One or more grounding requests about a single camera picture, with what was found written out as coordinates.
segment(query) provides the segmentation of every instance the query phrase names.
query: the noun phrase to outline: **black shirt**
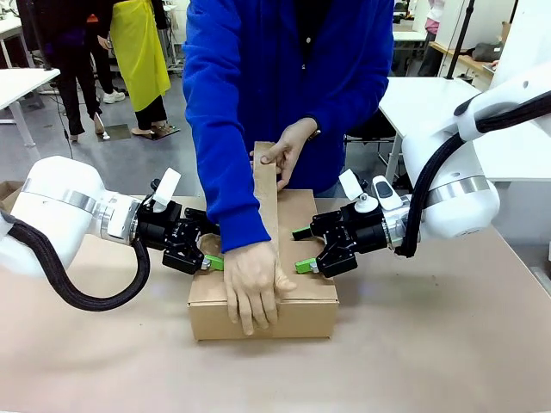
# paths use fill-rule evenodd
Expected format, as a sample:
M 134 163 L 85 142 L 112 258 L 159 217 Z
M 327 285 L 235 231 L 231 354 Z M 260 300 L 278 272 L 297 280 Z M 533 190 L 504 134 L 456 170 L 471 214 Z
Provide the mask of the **black shirt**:
M 305 63 L 310 59 L 313 43 L 329 14 L 331 4 L 332 0 L 294 0 L 300 49 Z
M 100 35 L 107 37 L 109 29 L 111 27 L 111 19 L 113 18 L 113 6 L 117 3 L 121 3 L 125 0 L 95 0 L 96 16 L 100 21 L 101 29 Z M 155 22 L 159 30 L 168 28 L 168 22 L 166 21 L 166 14 L 163 9 L 163 0 L 152 0 L 153 12 L 155 13 Z

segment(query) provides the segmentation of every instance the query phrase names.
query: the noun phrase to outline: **wooden desk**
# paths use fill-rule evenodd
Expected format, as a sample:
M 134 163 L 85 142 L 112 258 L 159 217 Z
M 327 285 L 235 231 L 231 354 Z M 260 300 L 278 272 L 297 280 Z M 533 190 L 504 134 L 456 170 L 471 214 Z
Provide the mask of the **wooden desk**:
M 455 50 L 450 49 L 448 50 L 446 47 L 440 45 L 439 43 L 436 43 L 435 41 L 432 41 L 430 43 L 430 47 L 433 49 L 438 50 L 439 52 L 442 52 L 445 56 L 453 56 Z M 484 65 L 487 64 L 487 62 L 476 62 L 471 58 L 470 56 L 461 55 L 459 57 L 459 62 L 463 63 L 466 67 L 469 69 L 474 70 L 477 74 L 487 77 L 489 79 L 493 78 L 493 73 L 491 73 L 488 69 L 484 68 Z
M 189 203 L 189 199 L 176 199 Z M 346 201 L 320 200 L 327 212 Z M 28 412 L 551 410 L 551 299 L 490 229 L 359 256 L 337 278 L 331 340 L 197 343 L 191 278 L 161 266 L 107 313 L 0 271 L 0 409 Z M 71 268 L 91 294 L 133 278 L 132 249 L 87 237 Z

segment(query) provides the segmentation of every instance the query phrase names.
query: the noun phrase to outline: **person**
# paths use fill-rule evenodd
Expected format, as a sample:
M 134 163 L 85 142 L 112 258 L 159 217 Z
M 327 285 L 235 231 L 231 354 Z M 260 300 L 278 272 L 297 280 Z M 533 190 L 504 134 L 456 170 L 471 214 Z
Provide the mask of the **person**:
M 134 135 L 152 138 L 171 133 L 163 95 L 170 89 L 157 28 L 168 23 L 162 0 L 98 0 L 100 45 L 108 50 L 111 34 L 115 56 L 136 112 Z
M 100 81 L 104 95 L 103 102 L 107 104 L 124 101 L 127 96 L 116 90 L 113 86 L 111 76 L 111 65 L 109 64 L 109 53 L 99 43 L 97 36 L 100 34 L 100 24 L 96 15 L 88 17 L 86 25 L 86 46 L 90 49 L 94 62 L 96 63 L 97 79 Z
M 282 272 L 253 194 L 248 154 L 278 189 L 334 194 L 344 134 L 375 113 L 393 56 L 393 0 L 191 0 L 183 90 L 207 215 L 220 225 L 231 320 L 277 321 Z
M 424 58 L 419 68 L 418 76 L 434 77 L 440 71 L 443 54 L 437 49 L 430 47 L 429 43 L 436 40 L 440 21 L 444 13 L 445 0 L 429 0 L 430 10 L 427 15 L 427 22 L 424 26 L 427 30 L 427 40 L 425 44 Z
M 22 16 L 25 40 L 31 50 L 36 50 L 39 48 L 37 36 L 29 20 L 26 2 L 18 0 L 17 5 Z M 59 18 L 60 10 L 63 10 L 64 18 Z M 100 118 L 102 110 L 96 96 L 96 81 L 90 64 L 90 53 L 84 44 L 90 5 L 74 0 L 40 0 L 34 2 L 34 14 L 46 58 L 60 71 L 56 81 L 69 121 L 70 141 L 78 142 L 78 135 L 84 133 L 77 80 L 88 115 L 94 121 L 95 132 L 103 134 L 105 128 Z

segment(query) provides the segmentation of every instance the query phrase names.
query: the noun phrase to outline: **hand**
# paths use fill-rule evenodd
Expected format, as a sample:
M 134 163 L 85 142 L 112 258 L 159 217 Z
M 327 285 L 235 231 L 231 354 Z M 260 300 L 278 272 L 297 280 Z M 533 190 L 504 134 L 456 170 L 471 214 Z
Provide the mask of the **hand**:
M 105 50 L 109 50 L 109 40 L 103 38 L 102 36 L 97 36 L 97 41 L 100 43 L 100 46 Z
M 293 291 L 294 284 L 283 273 L 271 243 L 254 243 L 231 250 L 224 256 L 224 282 L 230 319 L 239 321 L 243 332 L 254 332 L 252 319 L 268 329 L 277 323 L 276 294 Z
M 294 167 L 299 160 L 304 144 L 318 129 L 312 118 L 303 118 L 283 131 L 282 137 L 262 158 L 262 163 L 273 163 L 281 170 L 282 179 L 277 190 L 284 189 L 291 180 Z

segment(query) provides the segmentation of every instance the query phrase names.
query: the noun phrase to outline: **yellow skirt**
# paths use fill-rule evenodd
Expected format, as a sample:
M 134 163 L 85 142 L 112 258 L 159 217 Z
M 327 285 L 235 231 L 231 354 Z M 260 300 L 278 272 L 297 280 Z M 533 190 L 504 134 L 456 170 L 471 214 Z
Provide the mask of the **yellow skirt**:
M 111 40 L 135 112 L 170 89 L 163 49 L 150 0 L 126 0 L 113 7 Z

